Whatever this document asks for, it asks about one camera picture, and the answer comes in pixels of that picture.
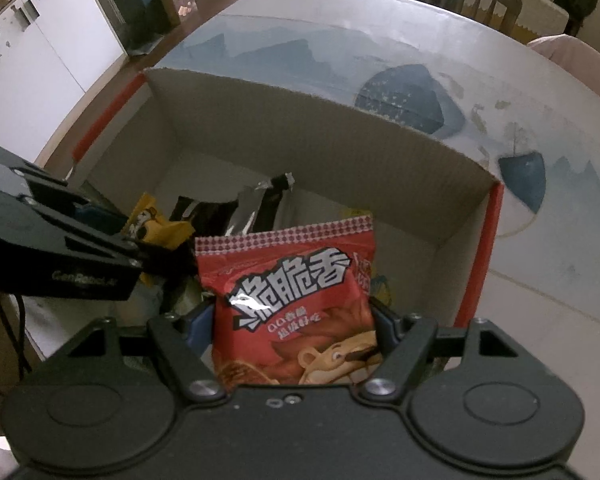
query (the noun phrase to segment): box flap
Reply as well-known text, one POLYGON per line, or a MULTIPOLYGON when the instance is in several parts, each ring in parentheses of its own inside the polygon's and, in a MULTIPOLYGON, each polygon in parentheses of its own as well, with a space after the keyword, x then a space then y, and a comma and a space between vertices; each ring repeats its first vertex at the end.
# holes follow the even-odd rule
POLYGON ((146 72, 178 136, 200 152, 366 208, 431 242, 453 235, 495 179, 420 132, 356 108, 239 79, 146 72))

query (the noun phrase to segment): screw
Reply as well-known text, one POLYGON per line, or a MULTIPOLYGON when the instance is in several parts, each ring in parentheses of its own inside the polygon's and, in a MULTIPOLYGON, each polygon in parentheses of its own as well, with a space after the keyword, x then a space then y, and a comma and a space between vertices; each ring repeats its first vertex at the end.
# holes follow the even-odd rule
POLYGON ((285 402, 287 404, 299 404, 302 402, 302 397, 296 394, 289 394, 285 397, 285 402))
POLYGON ((282 399, 267 399, 265 404, 270 408, 282 408, 285 403, 282 402, 282 399))
POLYGON ((390 379, 371 379, 365 383, 365 390, 372 395, 385 396, 395 392, 395 383, 390 379))
POLYGON ((199 397, 213 397, 221 390, 220 384, 213 379, 203 379, 201 381, 193 381, 189 385, 189 391, 199 397))

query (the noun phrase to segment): cardboard box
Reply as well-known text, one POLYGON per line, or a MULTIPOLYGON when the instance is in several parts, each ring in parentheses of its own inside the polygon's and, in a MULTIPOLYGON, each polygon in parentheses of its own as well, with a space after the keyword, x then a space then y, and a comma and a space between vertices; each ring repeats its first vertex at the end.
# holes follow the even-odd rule
POLYGON ((291 171, 295 224, 375 217, 376 268, 392 309, 443 325, 474 316, 502 185, 425 134, 307 94, 189 70, 150 69, 74 151, 88 180, 124 212, 145 191, 167 213, 178 195, 232 200, 291 171))
POLYGON ((160 0, 166 19, 171 27, 177 27, 196 10, 195 0, 160 0))

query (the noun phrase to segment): cabinet door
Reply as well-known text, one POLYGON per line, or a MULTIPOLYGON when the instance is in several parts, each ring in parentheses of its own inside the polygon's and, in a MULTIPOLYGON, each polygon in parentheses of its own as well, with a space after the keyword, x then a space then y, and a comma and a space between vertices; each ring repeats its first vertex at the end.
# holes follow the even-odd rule
POLYGON ((33 162, 83 95, 16 0, 0 14, 0 146, 33 162))
POLYGON ((96 0, 22 1, 84 91, 124 54, 96 0))

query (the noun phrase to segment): snack package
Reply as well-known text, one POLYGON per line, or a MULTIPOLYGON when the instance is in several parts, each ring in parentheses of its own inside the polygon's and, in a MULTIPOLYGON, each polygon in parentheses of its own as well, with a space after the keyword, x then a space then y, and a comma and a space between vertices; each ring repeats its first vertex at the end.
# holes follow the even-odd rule
POLYGON ((231 202, 200 202, 180 196, 170 220, 190 222, 197 237, 277 230, 284 227, 293 185, 293 176, 285 173, 255 187, 244 187, 231 202))
MULTIPOLYGON (((366 209, 354 209, 347 207, 342 211, 343 218, 352 218, 353 216, 366 216, 373 217, 371 211, 366 209)), ((369 288, 369 296, 376 298, 385 306, 391 306, 392 297, 391 289, 389 288, 389 280, 384 274, 378 274, 375 265, 371 265, 371 286, 369 288)))
POLYGON ((225 387, 366 379, 381 360, 368 306, 374 250, 369 216, 196 238, 225 387))
POLYGON ((144 193, 122 229, 122 234, 173 251, 193 234, 193 228, 188 222, 167 220, 156 209, 155 198, 144 193))

